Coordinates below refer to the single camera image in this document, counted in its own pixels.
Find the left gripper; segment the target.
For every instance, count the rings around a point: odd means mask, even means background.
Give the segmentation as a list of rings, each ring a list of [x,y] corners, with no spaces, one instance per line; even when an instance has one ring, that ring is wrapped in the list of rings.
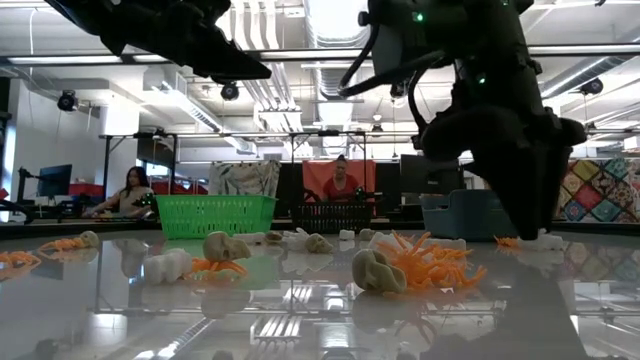
[[[215,27],[230,0],[44,0],[117,56],[130,45],[185,63],[217,84],[269,79],[272,71]]]

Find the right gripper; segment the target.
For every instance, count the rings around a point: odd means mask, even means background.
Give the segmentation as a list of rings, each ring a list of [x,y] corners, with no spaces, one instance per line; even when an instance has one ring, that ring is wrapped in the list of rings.
[[[556,216],[560,185],[568,167],[569,149],[535,152],[535,195],[531,206],[518,184],[522,174],[514,154],[478,154],[538,144],[574,146],[586,141],[583,125],[557,116],[546,107],[542,113],[518,114],[503,107],[474,107],[438,114],[424,129],[420,145],[430,160],[453,160],[465,151],[474,154],[477,174],[490,185],[521,239],[537,239]]]

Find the colourful patchwork quilt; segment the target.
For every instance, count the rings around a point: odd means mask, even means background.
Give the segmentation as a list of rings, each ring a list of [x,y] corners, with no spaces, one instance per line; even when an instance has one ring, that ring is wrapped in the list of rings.
[[[571,161],[556,215],[568,222],[640,223],[640,159]]]

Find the teal plastic bin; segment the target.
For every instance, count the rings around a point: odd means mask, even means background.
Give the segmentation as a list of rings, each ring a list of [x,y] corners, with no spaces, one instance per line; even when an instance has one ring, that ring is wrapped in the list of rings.
[[[422,195],[420,201],[425,230],[434,237],[466,241],[517,237],[491,190],[454,190],[446,196]]]

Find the black computer monitor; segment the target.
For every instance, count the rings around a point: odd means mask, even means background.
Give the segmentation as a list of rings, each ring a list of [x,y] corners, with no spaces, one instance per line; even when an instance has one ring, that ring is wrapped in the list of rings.
[[[37,195],[48,198],[67,196],[71,174],[71,164],[41,168],[38,175]]]
[[[433,162],[420,155],[401,155],[401,192],[448,195],[465,188],[463,169],[457,160]]]

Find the leaf print cloth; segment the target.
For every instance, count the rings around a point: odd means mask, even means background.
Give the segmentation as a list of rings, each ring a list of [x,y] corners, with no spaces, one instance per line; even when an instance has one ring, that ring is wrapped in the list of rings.
[[[276,192],[281,164],[277,161],[252,163],[213,163],[209,170],[209,195],[205,204],[209,208],[224,207],[241,210],[248,207],[250,214],[256,212],[256,204],[275,210]]]

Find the black partition panel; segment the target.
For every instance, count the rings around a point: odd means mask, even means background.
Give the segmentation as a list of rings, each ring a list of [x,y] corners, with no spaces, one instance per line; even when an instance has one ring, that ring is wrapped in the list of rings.
[[[375,192],[380,193],[376,201],[376,214],[379,217],[386,217],[388,213],[396,212],[400,208],[399,178],[398,163],[376,163]]]
[[[303,188],[303,173],[301,163],[282,163],[276,190],[274,216],[288,218],[291,207],[296,204]]]

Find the orange cloth backdrop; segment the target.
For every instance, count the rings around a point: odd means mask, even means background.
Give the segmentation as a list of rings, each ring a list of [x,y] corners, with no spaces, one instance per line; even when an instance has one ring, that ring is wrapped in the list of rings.
[[[336,161],[304,161],[302,163],[303,187],[320,198],[324,196],[324,185],[333,178]],[[372,160],[348,160],[346,173],[357,185],[368,193],[376,187],[376,163]]]

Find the green plastic basket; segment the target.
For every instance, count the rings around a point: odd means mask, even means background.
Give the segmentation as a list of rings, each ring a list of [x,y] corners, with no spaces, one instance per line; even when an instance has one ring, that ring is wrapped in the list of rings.
[[[277,202],[263,195],[156,195],[155,200],[168,239],[269,231]]]

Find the person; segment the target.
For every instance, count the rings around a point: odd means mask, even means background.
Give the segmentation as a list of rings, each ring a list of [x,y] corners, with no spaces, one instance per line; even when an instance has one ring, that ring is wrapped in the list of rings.
[[[348,162],[339,155],[334,162],[333,175],[324,183],[322,199],[325,201],[348,201],[359,187],[358,180],[347,173]]]
[[[86,210],[84,216],[93,217],[103,210],[117,207],[117,213],[122,217],[141,217],[150,210],[150,207],[135,205],[135,202],[145,195],[152,193],[153,190],[149,185],[146,171],[143,167],[134,166],[129,169],[126,175],[125,187],[118,190],[99,205]]]

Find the black plastic basket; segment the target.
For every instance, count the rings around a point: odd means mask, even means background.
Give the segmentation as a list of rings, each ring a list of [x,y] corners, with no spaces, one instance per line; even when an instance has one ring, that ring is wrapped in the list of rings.
[[[369,202],[302,203],[292,210],[292,222],[308,233],[359,232],[370,227],[373,214],[374,204]]]

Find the black curved bar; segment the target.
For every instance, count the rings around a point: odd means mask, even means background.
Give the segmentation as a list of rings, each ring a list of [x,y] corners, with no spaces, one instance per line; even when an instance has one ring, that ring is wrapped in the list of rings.
[[[24,224],[30,224],[34,220],[33,213],[29,209],[8,200],[0,200],[0,212],[22,213],[25,216]]]

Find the black overhead frame beam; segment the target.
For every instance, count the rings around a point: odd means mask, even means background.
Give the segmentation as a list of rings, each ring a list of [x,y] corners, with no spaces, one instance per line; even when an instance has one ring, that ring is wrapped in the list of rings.
[[[263,62],[349,61],[360,53],[357,48],[250,50],[247,54]],[[533,57],[587,57],[587,56],[640,56],[640,43],[611,44],[549,44],[530,45]],[[150,53],[124,53],[120,57],[110,54],[65,54],[0,56],[0,67],[60,67],[169,64],[160,55]]]

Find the silver ventilation duct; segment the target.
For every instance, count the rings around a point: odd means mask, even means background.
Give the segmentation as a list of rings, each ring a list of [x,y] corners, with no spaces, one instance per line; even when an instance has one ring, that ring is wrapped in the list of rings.
[[[358,24],[358,15],[367,10],[367,0],[304,0],[307,39],[311,48],[362,48],[369,28]],[[338,85],[344,69],[314,70],[321,100],[340,100]]]
[[[546,81],[540,89],[541,97],[549,99],[576,89],[633,58],[635,58],[635,55],[587,57],[551,80]]]

